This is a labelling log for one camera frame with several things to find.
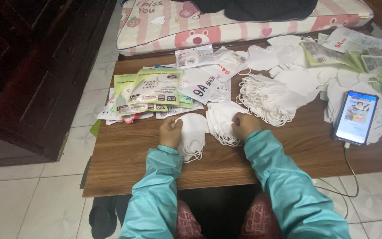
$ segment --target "black cloth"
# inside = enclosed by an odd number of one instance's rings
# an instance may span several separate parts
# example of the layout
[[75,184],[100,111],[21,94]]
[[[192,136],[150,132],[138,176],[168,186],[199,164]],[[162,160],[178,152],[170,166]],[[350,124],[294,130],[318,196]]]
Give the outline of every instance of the black cloth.
[[215,13],[225,9],[227,18],[245,22],[303,20],[310,16],[317,4],[317,0],[192,0],[191,2],[201,13]]

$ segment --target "phone screen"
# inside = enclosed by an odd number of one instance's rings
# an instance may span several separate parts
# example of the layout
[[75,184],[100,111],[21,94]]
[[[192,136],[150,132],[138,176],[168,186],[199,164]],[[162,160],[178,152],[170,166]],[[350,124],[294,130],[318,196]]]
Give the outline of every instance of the phone screen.
[[336,136],[357,144],[364,144],[374,116],[377,98],[349,92],[343,106]]

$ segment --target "hand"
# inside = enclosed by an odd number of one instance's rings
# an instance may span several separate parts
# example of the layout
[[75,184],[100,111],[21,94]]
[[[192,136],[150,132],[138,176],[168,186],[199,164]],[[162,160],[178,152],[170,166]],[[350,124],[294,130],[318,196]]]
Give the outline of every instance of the hand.
[[232,118],[234,122],[231,126],[234,130],[234,134],[238,139],[246,139],[247,136],[256,130],[261,130],[260,122],[251,114],[243,114],[238,112]]
[[177,118],[179,118],[179,116],[167,117],[160,126],[159,132],[159,144],[174,148],[176,150],[179,147],[182,137],[182,119],[175,123]]

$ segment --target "red patterned pants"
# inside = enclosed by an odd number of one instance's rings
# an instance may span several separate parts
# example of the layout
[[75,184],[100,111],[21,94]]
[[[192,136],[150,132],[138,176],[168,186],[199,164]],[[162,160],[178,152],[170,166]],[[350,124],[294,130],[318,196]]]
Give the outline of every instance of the red patterned pants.
[[[203,239],[200,224],[195,220],[188,205],[178,200],[178,217],[176,222],[177,239]],[[241,239],[282,239],[281,230],[272,204],[266,195],[259,193],[247,211],[241,227]]]

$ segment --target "strawberry print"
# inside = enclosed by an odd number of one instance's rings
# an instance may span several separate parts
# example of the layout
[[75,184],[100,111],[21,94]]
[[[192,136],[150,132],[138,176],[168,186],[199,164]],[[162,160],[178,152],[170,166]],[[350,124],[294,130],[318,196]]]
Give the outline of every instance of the strawberry print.
[[129,19],[128,22],[126,23],[126,26],[128,26],[128,27],[136,27],[140,23],[141,23],[141,19],[140,18],[131,17],[131,19]]

